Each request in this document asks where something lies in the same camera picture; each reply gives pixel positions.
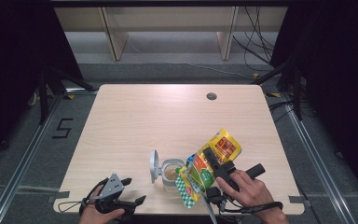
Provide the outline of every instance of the light wood surface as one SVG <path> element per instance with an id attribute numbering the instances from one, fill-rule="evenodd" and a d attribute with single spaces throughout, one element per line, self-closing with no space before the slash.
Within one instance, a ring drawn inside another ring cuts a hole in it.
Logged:
<path id="1" fill-rule="evenodd" d="M 216 100 L 207 99 L 213 92 Z M 262 163 L 263 180 L 286 214 L 302 214 L 299 196 L 263 92 L 255 85 L 103 85 L 89 113 L 60 191 L 80 201 L 102 179 L 117 173 L 132 178 L 120 200 L 146 195 L 136 214 L 207 215 L 202 201 L 188 209 L 178 193 L 166 192 L 161 176 L 151 183 L 150 152 L 159 162 L 186 158 L 225 128 L 240 144 L 234 161 L 247 170 Z M 77 212 L 78 206 L 69 210 Z"/>

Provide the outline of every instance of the table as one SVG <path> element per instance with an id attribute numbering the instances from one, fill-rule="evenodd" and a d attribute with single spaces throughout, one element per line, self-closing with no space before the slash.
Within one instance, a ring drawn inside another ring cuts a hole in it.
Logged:
<path id="1" fill-rule="evenodd" d="M 208 93 L 217 98 L 209 100 Z M 221 128 L 242 146 L 236 167 L 247 170 L 262 163 L 266 172 L 259 179 L 283 203 L 283 211 L 302 214 L 302 203 L 289 202 L 289 196 L 299 193 L 265 96 L 256 85 L 102 85 L 62 181 L 60 191 L 70 191 L 69 198 L 57 199 L 54 209 L 80 201 L 99 181 L 117 173 L 120 179 L 132 178 L 120 200 L 146 195 L 135 214 L 207 215 L 202 202 L 188 209 L 178 193 L 164 191 L 161 177 L 152 184 L 149 159 L 155 149 L 160 164 L 172 158 L 185 161 Z"/>

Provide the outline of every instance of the snack bag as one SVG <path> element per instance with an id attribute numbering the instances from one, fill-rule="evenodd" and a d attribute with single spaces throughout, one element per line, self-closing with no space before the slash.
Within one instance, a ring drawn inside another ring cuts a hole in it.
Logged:
<path id="1" fill-rule="evenodd" d="M 225 129 L 221 129 L 196 154 L 187 159 L 186 168 L 181 169 L 179 174 L 185 178 L 186 186 L 192 188 L 190 196 L 195 202 L 199 199 L 200 193 L 205 192 L 215 181 L 213 169 L 203 154 L 203 150 L 208 147 L 220 164 L 234 161 L 242 151 L 240 144 Z"/>

